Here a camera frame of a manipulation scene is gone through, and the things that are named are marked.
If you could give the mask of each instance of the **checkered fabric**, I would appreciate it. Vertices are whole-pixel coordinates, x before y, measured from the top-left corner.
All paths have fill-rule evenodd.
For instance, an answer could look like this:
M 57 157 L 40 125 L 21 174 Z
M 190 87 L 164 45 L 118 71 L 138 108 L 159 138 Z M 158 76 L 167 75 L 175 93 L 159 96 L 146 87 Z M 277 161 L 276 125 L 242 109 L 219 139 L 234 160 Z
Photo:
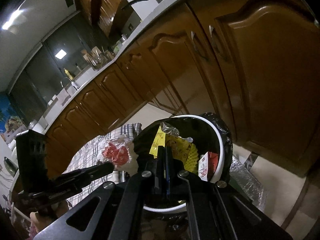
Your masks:
M 135 123 L 135 124 L 126 124 L 123 125 L 117 129 L 114 129 L 110 133 L 106 135 L 99 135 L 96 138 L 92 139 L 91 141 L 87 142 L 76 154 L 73 156 L 68 168 L 66 169 L 66 172 L 74 171 L 77 169 L 82 168 L 88 168 L 91 166 L 94 166 L 97 164 L 97 155 L 98 155 L 98 145 L 99 142 L 102 142 L 104 140 L 110 140 L 113 138 L 118 137 L 119 135 L 127 135 L 129 139 L 133 140 L 140 132 L 141 129 L 141 123 Z M 76 204 L 78 204 L 81 200 L 83 200 L 87 195 L 89 195 L 92 191 L 94 191 L 97 187 L 99 187 L 102 183 L 112 180 L 115 183 L 117 183 L 117 171 L 114 171 L 114 173 L 109 174 L 107 176 L 104 176 L 100 179 L 94 180 L 91 182 L 90 185 L 87 187 L 84 187 L 82 189 L 82 192 L 74 195 L 71 198 L 68 198 L 67 200 L 72 204 L 74 207 Z

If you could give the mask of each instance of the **black trash bag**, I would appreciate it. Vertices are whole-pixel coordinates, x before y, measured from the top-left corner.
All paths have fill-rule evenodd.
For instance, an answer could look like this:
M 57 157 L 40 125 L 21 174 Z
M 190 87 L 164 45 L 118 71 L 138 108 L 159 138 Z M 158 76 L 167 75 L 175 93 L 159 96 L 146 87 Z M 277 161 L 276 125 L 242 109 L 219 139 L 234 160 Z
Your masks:
M 225 154 L 221 180 L 229 182 L 229 169 L 233 152 L 231 133 L 225 122 L 216 114 L 204 113 L 200 116 L 210 121 L 219 130 Z M 149 154 L 149 151 L 161 122 L 166 122 L 177 128 L 182 138 L 193 138 L 193 143 L 198 150 L 199 156 L 205 154 L 207 151 L 214 153 L 220 152 L 217 135 L 207 123 L 192 117 L 161 119 L 143 129 L 133 140 L 134 151 L 138 155 L 138 172 L 144 171 L 147 161 L 153 160 L 154 158 L 153 155 Z

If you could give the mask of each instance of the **fluorescent light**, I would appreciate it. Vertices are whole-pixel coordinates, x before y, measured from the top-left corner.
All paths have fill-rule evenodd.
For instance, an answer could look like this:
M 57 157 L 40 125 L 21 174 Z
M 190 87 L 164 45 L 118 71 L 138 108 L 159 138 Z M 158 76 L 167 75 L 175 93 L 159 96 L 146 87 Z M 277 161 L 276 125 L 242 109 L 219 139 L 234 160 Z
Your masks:
M 62 59 L 65 55 L 67 55 L 67 53 L 62 49 L 56 54 L 56 57 Z
M 22 10 L 16 10 L 10 16 L 9 21 L 7 21 L 3 26 L 2 29 L 7 30 L 13 24 L 13 21 L 22 13 Z

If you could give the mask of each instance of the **pan handle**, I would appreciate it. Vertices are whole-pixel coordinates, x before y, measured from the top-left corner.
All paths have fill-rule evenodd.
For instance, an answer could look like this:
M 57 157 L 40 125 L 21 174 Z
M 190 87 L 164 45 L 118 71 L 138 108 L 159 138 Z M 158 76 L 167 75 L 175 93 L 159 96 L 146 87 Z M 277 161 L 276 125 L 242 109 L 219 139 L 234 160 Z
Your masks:
M 136 3 L 136 2 L 141 2 L 141 1 L 148 1 L 148 0 L 132 0 L 131 2 L 129 2 L 129 3 L 127 3 L 125 6 L 123 6 L 123 7 L 121 8 L 121 10 L 125 10 L 125 9 L 127 9 L 129 6 L 133 5 L 134 3 Z

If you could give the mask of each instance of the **dish soap bottle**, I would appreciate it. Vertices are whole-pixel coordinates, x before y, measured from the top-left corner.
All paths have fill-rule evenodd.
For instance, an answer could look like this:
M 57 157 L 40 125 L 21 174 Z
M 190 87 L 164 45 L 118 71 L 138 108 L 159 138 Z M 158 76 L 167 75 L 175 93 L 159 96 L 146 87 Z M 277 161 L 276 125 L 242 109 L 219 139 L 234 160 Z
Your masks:
M 73 80 L 73 76 L 70 74 L 69 70 L 67 70 L 66 68 L 64 68 L 64 72 L 66 73 L 66 75 L 68 76 L 68 78 L 70 78 L 70 80 Z

